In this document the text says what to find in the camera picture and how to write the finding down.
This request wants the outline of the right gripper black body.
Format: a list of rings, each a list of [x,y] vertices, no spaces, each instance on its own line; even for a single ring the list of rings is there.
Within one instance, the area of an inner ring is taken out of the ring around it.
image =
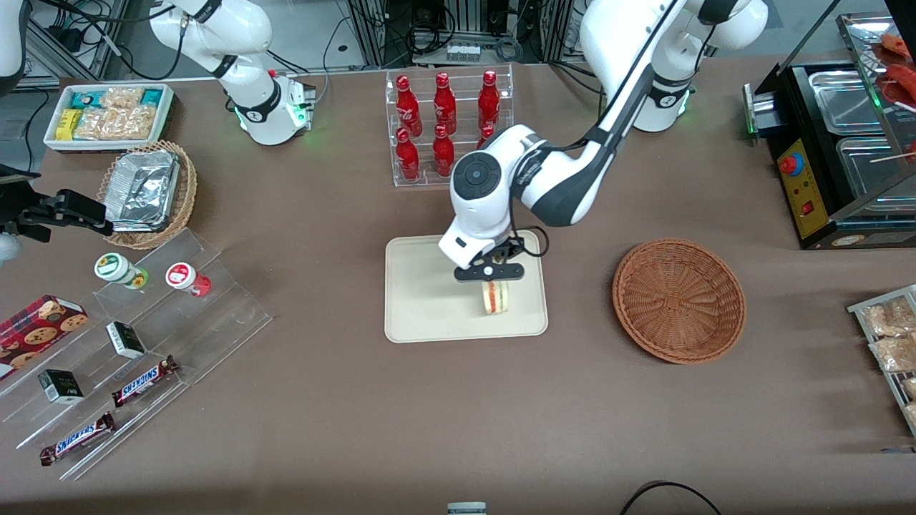
[[[38,172],[18,170],[1,165],[1,232],[13,237],[27,237],[45,242],[45,228],[20,220],[21,216],[42,201],[42,196],[32,188],[31,181],[39,178]]]

